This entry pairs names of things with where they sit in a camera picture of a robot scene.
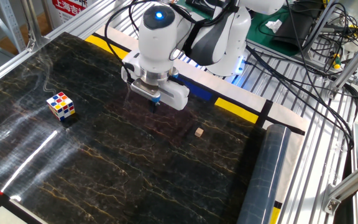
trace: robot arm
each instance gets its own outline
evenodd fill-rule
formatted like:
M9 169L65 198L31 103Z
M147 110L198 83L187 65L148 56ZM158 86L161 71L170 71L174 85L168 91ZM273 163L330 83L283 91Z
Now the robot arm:
M127 69L121 68L122 79L131 84L132 91L152 102L161 101L182 110L187 104L189 89L172 80L178 76L173 67L174 51L184 51L217 75L231 75L246 47L251 19L245 5L257 12L272 14L281 8L284 0L267 1L271 2L265 1L262 7L260 1L245 0L244 4L241 0L237 10L224 13L221 12L225 3L218 2L221 7L216 7L214 12L217 23L207 26L200 25L202 18L196 14L189 14L190 20L166 5L150 7L139 27L139 49L123 60Z

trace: red sign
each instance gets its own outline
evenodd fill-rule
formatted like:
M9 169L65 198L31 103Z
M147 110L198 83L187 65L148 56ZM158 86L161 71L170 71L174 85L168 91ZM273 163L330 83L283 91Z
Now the red sign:
M77 15L84 9L84 7L81 8L81 6L71 2L69 0L52 0L52 4L58 10L65 12L67 14L70 14L72 16Z

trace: blue indicator light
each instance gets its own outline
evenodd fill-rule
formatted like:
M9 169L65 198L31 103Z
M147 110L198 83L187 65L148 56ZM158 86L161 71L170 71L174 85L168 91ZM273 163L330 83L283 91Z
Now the blue indicator light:
M164 16L162 15L161 12L156 12L156 13L155 13L155 18L156 18L156 19L163 19Z

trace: yellow tape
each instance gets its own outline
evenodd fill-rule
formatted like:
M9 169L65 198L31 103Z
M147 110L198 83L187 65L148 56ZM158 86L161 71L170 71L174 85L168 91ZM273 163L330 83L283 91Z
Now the yellow tape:
M278 209L276 207L273 207L272 217L270 219L270 224L276 224L279 214L280 214L280 209Z
M228 110L228 111L234 113L235 115L238 115L241 118L244 118L247 121L250 121L254 124L258 120L258 116L256 114L253 114L253 113L245 110L244 108L241 108L241 107L239 107L233 103L230 103L222 98L218 98L218 100L216 100L216 102L215 102L215 105L220 106L221 108Z
M103 50L107 51L107 52L111 52L109 46L107 46L106 41L100 39L99 37L95 37L93 35L90 35L87 39L85 39L85 41L92 43L100 48L102 48ZM122 50L116 46L110 45L112 47L112 49L117 53L118 57L120 57L121 59L123 59L128 52L126 52L125 50Z

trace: rubik's cube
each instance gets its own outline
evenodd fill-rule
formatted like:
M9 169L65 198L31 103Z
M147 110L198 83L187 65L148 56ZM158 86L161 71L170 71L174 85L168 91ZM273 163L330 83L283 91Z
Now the rubik's cube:
M63 121L65 118L75 113L72 100L69 99L69 97L67 97L63 92L49 98L47 103L49 109L60 121Z

